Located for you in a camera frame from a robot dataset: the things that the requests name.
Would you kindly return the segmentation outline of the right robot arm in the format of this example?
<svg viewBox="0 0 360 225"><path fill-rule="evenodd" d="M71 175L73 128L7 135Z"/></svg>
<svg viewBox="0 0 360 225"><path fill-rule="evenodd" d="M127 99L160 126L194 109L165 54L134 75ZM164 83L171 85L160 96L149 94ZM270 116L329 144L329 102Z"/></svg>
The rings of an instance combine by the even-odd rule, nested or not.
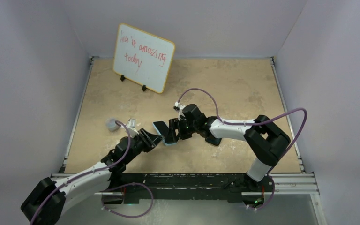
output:
<svg viewBox="0 0 360 225"><path fill-rule="evenodd" d="M267 116L259 115L254 120L220 120L217 116L205 116L195 104L175 106L177 118L169 120L167 131L162 135L167 144L191 138L199 134L206 142L218 146L223 138L245 141L249 144L256 158L244 184L251 191L263 184L264 176L279 162L291 140Z"/></svg>

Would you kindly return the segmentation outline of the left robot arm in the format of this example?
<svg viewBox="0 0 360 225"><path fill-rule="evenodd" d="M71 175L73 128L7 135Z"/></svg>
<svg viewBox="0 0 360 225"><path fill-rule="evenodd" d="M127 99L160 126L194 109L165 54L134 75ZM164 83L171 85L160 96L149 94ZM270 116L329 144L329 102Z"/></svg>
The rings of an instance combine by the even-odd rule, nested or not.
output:
<svg viewBox="0 0 360 225"><path fill-rule="evenodd" d="M134 137L123 137L114 149L92 167L53 181L42 179L20 206L32 225L54 225L70 208L96 192L117 191L126 165L142 152L149 152L163 140L141 128Z"/></svg>

